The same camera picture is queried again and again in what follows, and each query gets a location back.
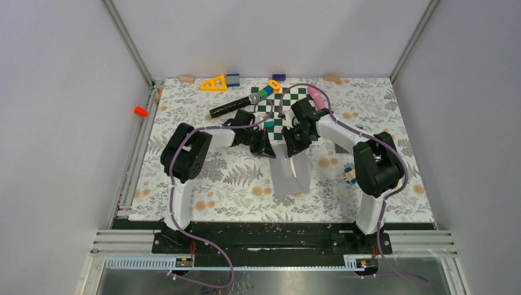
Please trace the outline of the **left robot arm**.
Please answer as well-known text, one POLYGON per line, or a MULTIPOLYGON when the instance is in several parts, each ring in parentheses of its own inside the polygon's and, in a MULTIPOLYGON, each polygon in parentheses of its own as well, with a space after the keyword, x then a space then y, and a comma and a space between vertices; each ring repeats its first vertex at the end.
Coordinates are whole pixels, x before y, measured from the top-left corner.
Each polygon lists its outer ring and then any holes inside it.
POLYGON ((240 148, 243 153, 249 151, 247 159, 258 164, 275 159, 268 130, 264 128, 271 116, 240 109, 235 117, 217 126, 178 125, 160 156, 164 172, 171 180, 168 216, 163 219, 160 236, 173 251, 182 253, 190 247, 191 237, 182 229, 191 222, 194 179, 203 170, 208 151, 240 148))

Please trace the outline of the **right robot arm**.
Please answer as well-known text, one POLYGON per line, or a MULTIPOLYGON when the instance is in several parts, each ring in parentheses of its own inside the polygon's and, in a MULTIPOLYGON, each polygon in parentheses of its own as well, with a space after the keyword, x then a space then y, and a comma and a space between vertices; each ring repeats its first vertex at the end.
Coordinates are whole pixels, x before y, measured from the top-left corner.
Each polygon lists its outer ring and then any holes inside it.
POLYGON ((325 138, 348 150, 354 160, 355 178, 363 191, 361 208, 356 218, 360 232, 352 237, 355 250, 368 253, 377 244, 374 233, 381 229, 386 191, 398 184, 406 184, 408 175, 392 136, 387 132, 367 134, 333 118, 330 110, 315 109, 304 98, 291 106, 294 119, 291 127, 283 127, 282 134, 288 157, 311 145, 312 138, 325 138))

